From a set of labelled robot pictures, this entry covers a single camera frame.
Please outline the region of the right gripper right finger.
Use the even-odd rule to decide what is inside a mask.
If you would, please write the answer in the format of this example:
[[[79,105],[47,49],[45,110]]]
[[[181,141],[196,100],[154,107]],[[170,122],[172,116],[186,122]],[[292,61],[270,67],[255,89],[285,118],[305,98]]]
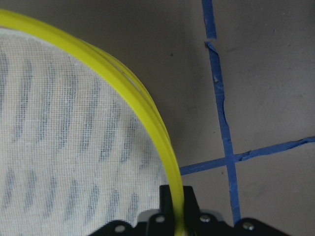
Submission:
[[[197,221],[200,215],[200,208],[192,186],[184,186],[184,220]]]

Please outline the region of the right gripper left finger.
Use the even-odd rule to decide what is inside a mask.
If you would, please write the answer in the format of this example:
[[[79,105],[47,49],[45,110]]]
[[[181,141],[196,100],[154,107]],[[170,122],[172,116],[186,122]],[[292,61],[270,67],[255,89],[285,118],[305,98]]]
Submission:
[[[169,185],[159,187],[159,210],[167,216],[174,216],[173,202]]]

